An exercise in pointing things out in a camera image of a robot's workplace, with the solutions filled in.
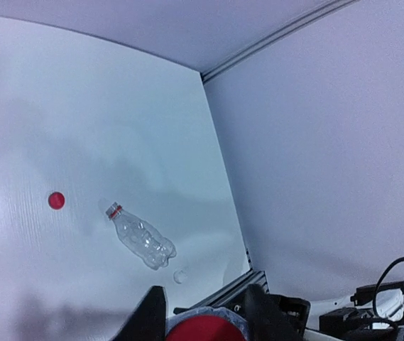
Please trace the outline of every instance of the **red circular object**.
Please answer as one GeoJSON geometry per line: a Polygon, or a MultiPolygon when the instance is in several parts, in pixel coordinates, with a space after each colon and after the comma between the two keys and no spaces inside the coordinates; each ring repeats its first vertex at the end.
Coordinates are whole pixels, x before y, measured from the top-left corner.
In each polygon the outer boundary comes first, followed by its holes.
{"type": "Polygon", "coordinates": [[[54,210],[59,210],[65,205],[65,196],[60,192],[54,192],[49,195],[48,204],[54,210]]]}
{"type": "Polygon", "coordinates": [[[219,316],[199,315],[178,323],[165,341],[245,341],[241,331],[219,316]]]}

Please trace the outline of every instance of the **white table surface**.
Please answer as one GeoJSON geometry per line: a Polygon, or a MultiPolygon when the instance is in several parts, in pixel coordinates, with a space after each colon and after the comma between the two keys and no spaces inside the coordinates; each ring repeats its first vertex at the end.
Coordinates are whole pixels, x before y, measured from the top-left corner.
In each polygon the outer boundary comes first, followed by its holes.
{"type": "Polygon", "coordinates": [[[248,269],[200,76],[0,18],[0,340],[108,340],[150,286],[171,312],[248,269]],[[105,200],[174,242],[168,268],[123,246],[105,200]]]}

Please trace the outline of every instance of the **clear plastic bottle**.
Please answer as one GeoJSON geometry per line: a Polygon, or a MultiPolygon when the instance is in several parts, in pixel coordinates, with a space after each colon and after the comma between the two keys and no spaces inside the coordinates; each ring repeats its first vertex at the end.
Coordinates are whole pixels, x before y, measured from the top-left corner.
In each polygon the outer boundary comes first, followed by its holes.
{"type": "Polygon", "coordinates": [[[106,214],[114,222],[119,240],[153,270],[166,267],[168,260],[176,257],[175,245],[170,240],[150,223],[123,210],[116,202],[106,214]]]}

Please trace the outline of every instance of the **black cable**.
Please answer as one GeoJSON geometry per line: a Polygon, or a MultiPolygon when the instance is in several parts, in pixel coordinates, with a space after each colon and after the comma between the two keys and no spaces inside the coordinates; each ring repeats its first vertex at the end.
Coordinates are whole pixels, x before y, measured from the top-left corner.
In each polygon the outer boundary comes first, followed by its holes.
{"type": "Polygon", "coordinates": [[[381,282],[383,282],[386,275],[389,273],[389,271],[391,271],[391,269],[394,266],[398,265],[399,263],[403,263],[403,262],[404,262],[404,257],[400,257],[400,258],[397,258],[393,263],[389,264],[389,266],[383,272],[383,274],[381,275],[381,277],[379,278],[379,280],[375,286],[375,291],[373,292],[372,308],[373,308],[373,313],[378,317],[380,315],[378,314],[378,311],[377,311],[377,294],[378,294],[378,290],[380,288],[381,282]]]}

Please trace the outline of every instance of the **red ball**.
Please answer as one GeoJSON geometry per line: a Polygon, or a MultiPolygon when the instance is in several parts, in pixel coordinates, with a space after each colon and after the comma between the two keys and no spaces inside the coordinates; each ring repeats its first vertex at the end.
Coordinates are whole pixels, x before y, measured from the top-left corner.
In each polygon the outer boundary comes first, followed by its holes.
{"type": "Polygon", "coordinates": [[[59,210],[65,205],[65,196],[60,192],[54,192],[49,195],[48,204],[54,210],[59,210]]]}

